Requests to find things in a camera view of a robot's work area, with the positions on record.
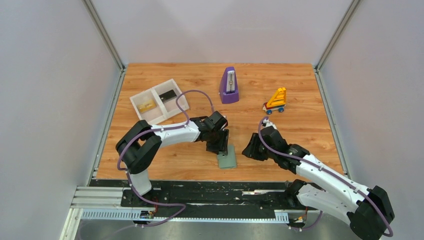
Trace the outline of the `green card holder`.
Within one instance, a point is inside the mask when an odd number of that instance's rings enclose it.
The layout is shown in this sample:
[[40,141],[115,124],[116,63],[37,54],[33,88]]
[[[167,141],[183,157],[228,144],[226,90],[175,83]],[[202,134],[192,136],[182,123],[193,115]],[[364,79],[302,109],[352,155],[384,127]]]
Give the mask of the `green card holder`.
[[237,167],[236,151],[233,144],[229,144],[227,147],[227,154],[219,152],[216,155],[218,167],[220,169],[233,169]]

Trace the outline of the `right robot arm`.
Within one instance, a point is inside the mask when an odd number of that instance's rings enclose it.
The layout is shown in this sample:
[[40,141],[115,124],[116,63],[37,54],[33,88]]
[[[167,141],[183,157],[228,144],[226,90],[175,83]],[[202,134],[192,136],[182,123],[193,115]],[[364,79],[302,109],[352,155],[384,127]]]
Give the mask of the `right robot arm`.
[[336,172],[304,147],[287,143],[272,122],[259,125],[242,154],[257,161],[272,159],[280,168],[311,181],[297,179],[287,187],[285,201],[290,208],[303,205],[328,213],[362,240],[394,235],[390,224],[395,214],[382,187],[370,188]]

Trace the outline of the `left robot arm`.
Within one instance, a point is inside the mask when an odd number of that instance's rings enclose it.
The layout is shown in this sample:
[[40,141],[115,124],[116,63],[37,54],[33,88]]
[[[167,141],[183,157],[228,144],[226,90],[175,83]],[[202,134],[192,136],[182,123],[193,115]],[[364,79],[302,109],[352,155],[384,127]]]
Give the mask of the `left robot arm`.
[[148,167],[160,148],[179,144],[205,142],[206,151],[228,153],[228,120],[218,111],[210,116],[191,117],[185,122],[168,125],[150,125],[140,120],[118,141],[115,149],[119,163],[124,163],[129,182],[134,188],[134,200],[140,206],[153,201]]

